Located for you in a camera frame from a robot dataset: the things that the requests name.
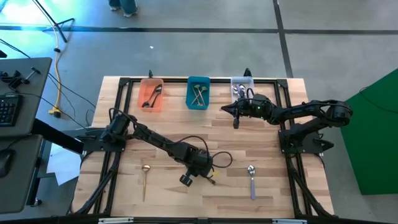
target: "white paper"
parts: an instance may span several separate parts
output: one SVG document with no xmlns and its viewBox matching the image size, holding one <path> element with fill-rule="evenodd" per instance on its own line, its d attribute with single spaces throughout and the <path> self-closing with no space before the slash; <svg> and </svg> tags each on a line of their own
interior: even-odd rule
<svg viewBox="0 0 398 224">
<path fill-rule="evenodd" d="M 58 185 L 61 185 L 80 174 L 80 155 L 63 147 L 52 144 L 47 173 L 55 173 Z"/>
<path fill-rule="evenodd" d="M 68 182 L 69 180 L 72 180 L 75 177 L 78 177 L 80 174 L 80 168 L 79 170 L 74 170 L 70 172 L 56 172 L 55 177 L 57 178 L 57 183 L 58 186 L 61 184 L 64 184 L 65 182 Z"/>
</svg>

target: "utensil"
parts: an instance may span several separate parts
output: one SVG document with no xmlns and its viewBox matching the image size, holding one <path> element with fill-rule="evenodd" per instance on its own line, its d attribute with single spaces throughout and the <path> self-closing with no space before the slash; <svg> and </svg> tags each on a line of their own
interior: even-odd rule
<svg viewBox="0 0 398 224">
<path fill-rule="evenodd" d="M 145 107 L 145 108 L 153 108 L 153 107 L 154 107 L 154 104 L 155 104 L 155 101 L 156 101 L 156 98 L 157 98 L 157 96 L 160 95 L 160 93 L 162 92 L 162 89 L 163 89 L 163 85 L 162 85 L 162 84 L 157 85 L 157 86 L 154 88 L 154 91 L 153 91 L 152 94 L 150 95 L 149 99 L 148 99 L 147 101 L 145 101 L 145 102 L 142 104 L 142 107 Z M 155 96 L 155 98 L 154 98 L 154 101 L 153 101 L 152 104 L 150 105 L 150 104 L 149 104 L 150 99 L 152 99 L 152 97 L 153 97 L 155 94 L 156 94 L 156 96 Z"/>
<path fill-rule="evenodd" d="M 150 170 L 150 165 L 143 165 L 141 167 L 142 171 L 144 171 L 144 192 L 143 192 L 143 196 L 142 196 L 142 201 L 145 202 L 145 192 L 146 192 L 146 188 L 147 188 L 147 173 Z"/>
<path fill-rule="evenodd" d="M 255 200 L 256 191 L 254 190 L 254 174 L 256 173 L 256 168 L 252 165 L 248 166 L 248 173 L 251 177 L 251 184 L 250 184 L 251 200 Z"/>
<path fill-rule="evenodd" d="M 205 86 L 202 86 L 202 87 L 201 87 L 201 91 L 199 91 L 199 94 L 200 94 L 200 95 L 197 95 L 197 97 L 196 97 L 195 99 L 193 99 L 192 103 L 195 102 L 195 100 L 198 99 L 199 96 L 201 96 L 201 93 L 203 93 L 203 91 L 207 91 L 207 87 L 205 87 Z M 199 99 L 198 99 L 198 106 L 203 106 L 203 104 L 201 104 L 201 103 L 199 102 Z"/>
<path fill-rule="evenodd" d="M 192 103 L 191 103 L 191 105 L 192 105 L 192 104 L 197 100 L 197 98 L 199 97 L 199 95 L 195 92 L 195 89 L 193 88 L 193 85 L 191 85 L 191 87 L 192 87 L 193 93 L 195 94 L 195 99 L 193 99 L 193 101 L 192 101 Z"/>
<path fill-rule="evenodd" d="M 232 89 L 232 93 L 233 94 L 237 94 L 237 95 L 239 94 L 239 90 L 238 90 L 238 88 L 236 86 L 234 86 L 234 85 L 231 86 L 231 89 Z"/>
<path fill-rule="evenodd" d="M 201 95 L 201 91 L 199 90 L 199 88 L 200 88 L 200 85 L 195 85 L 194 87 L 198 89 L 198 92 L 199 92 L 200 98 L 201 98 L 201 100 L 202 100 L 203 104 L 205 104 L 205 100 L 203 99 L 203 96 Z"/>
</svg>

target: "jeans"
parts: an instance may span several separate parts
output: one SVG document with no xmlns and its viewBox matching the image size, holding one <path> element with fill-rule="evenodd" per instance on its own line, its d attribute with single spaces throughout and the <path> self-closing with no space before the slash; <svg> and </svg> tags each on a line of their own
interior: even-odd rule
<svg viewBox="0 0 398 224">
<path fill-rule="evenodd" d="M 108 0 L 111 7 L 122 7 L 124 13 L 134 14 L 137 12 L 135 0 Z"/>
</svg>

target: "gray floor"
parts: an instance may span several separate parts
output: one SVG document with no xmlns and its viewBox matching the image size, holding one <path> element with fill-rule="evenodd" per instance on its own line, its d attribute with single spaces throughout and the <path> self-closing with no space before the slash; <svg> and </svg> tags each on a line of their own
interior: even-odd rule
<svg viewBox="0 0 398 224">
<path fill-rule="evenodd" d="M 42 1 L 56 20 L 76 18 L 76 26 L 260 28 L 276 29 L 272 0 L 138 0 L 139 15 L 123 18 L 110 12 L 105 0 Z M 395 0 L 280 0 L 286 29 L 398 29 Z M 47 24 L 28 0 L 9 0 L 0 23 Z M 59 69 L 64 85 L 96 102 L 105 75 L 241 75 L 246 67 L 255 77 L 286 77 L 278 34 L 206 33 L 67 33 Z M 0 31 L 0 37 L 31 57 L 53 57 L 52 32 Z M 396 35 L 287 35 L 295 78 L 304 78 L 310 99 L 347 100 L 397 68 Z M 9 58 L 21 58 L 6 47 Z M 44 98 L 54 102 L 56 88 L 48 82 Z M 76 119 L 86 125 L 90 106 L 67 93 Z M 42 102 L 38 117 L 61 129 L 76 129 L 69 119 L 47 114 Z M 62 109 L 72 114 L 66 100 Z M 344 218 L 398 223 L 398 195 L 362 196 L 339 129 L 326 129 L 335 147 L 325 153 L 326 176 L 335 213 Z M 52 179 L 40 185 L 44 204 L 0 220 L 62 215 L 70 203 L 74 183 L 57 187 Z"/>
</svg>

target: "person's foot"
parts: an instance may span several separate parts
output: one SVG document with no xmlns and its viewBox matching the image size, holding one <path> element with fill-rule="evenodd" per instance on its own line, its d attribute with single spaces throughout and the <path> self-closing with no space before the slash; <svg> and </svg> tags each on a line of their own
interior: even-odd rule
<svg viewBox="0 0 398 224">
<path fill-rule="evenodd" d="M 117 11 L 117 10 L 119 10 L 120 9 L 120 7 L 113 7 L 113 6 L 111 6 L 111 11 Z"/>
<path fill-rule="evenodd" d="M 124 13 L 123 16 L 126 17 L 126 18 L 130 18 L 131 16 L 136 15 L 136 14 L 137 14 L 137 12 L 132 13 L 132 14 Z"/>
<path fill-rule="evenodd" d="M 137 8 L 137 10 L 134 13 L 131 13 L 131 14 L 124 13 L 123 16 L 127 17 L 127 18 L 130 18 L 131 16 L 136 15 L 138 13 L 138 6 L 136 6 L 136 8 Z"/>
</svg>

